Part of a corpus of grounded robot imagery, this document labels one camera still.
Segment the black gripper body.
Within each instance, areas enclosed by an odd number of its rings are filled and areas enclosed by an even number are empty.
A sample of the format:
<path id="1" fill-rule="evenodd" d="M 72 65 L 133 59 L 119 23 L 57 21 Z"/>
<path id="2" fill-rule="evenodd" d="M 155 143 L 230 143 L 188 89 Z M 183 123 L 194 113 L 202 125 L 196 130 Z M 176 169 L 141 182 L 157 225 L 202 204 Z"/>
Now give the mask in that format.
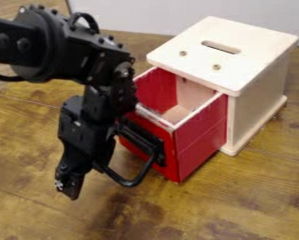
<path id="1" fill-rule="evenodd" d="M 93 161 L 101 146 L 108 141 L 112 121 L 93 122 L 84 111 L 84 100 L 71 97 L 63 104 L 57 137 L 64 146 L 55 174 L 85 175 L 93 169 Z"/>

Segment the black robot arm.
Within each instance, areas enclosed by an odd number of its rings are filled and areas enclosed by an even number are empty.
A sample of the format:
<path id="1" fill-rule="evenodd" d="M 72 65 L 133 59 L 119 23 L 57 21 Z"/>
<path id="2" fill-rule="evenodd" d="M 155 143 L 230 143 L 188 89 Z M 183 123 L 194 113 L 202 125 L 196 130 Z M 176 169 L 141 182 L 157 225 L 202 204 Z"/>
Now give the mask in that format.
<path id="1" fill-rule="evenodd" d="M 61 106 L 57 137 L 64 153 L 55 187 L 77 199 L 85 174 L 103 172 L 115 147 L 116 120 L 135 110 L 133 58 L 113 37 L 100 34 L 83 12 L 68 16 L 44 6 L 18 8 L 13 20 L 0 19 L 0 64 L 14 74 L 0 82 L 47 83 L 53 79 L 84 85 L 84 94 Z"/>

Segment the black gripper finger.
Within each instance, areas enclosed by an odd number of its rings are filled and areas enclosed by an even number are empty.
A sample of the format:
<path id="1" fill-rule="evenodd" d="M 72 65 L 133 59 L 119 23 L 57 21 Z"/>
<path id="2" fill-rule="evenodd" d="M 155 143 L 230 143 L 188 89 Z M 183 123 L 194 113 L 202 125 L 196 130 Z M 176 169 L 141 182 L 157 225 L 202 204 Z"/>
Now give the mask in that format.
<path id="1" fill-rule="evenodd" d="M 55 175 L 55 187 L 72 201 L 79 198 L 85 175 L 79 173 Z"/>
<path id="2" fill-rule="evenodd" d="M 109 166 L 109 160 L 113 154 L 113 149 L 115 149 L 116 141 L 112 137 L 108 138 L 108 141 L 100 148 L 100 152 L 96 155 L 96 159 L 93 161 L 93 169 L 103 173 L 104 168 Z"/>

